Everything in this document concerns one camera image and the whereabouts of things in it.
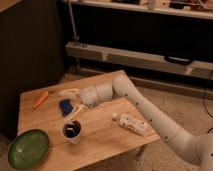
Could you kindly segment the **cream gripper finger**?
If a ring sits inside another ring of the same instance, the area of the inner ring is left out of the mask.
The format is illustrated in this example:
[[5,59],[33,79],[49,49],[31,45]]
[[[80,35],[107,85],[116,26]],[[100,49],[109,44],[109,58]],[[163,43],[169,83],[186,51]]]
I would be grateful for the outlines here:
[[79,96],[79,94],[80,94],[80,90],[76,88],[66,89],[59,92],[59,95],[61,97],[66,97],[66,98],[76,98]]
[[79,105],[75,112],[69,117],[70,120],[76,120],[77,118],[81,117],[88,108],[85,105]]

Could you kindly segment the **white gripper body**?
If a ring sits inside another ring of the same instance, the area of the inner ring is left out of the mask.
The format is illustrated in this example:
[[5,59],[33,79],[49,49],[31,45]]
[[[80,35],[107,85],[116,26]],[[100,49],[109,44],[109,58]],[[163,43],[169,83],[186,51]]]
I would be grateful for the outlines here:
[[80,91],[81,102],[89,108],[99,104],[99,97],[94,86],[86,87]]

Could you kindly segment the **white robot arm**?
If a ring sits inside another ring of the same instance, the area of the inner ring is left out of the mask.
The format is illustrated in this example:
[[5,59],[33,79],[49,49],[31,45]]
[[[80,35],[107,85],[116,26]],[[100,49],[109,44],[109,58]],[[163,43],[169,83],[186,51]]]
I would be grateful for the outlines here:
[[125,75],[115,76],[111,82],[83,89],[71,88],[59,92],[67,98],[77,97],[82,108],[93,108],[110,101],[114,96],[127,99],[142,114],[160,138],[182,160],[198,165],[200,171],[213,171],[213,135],[195,136],[177,124],[144,97]]

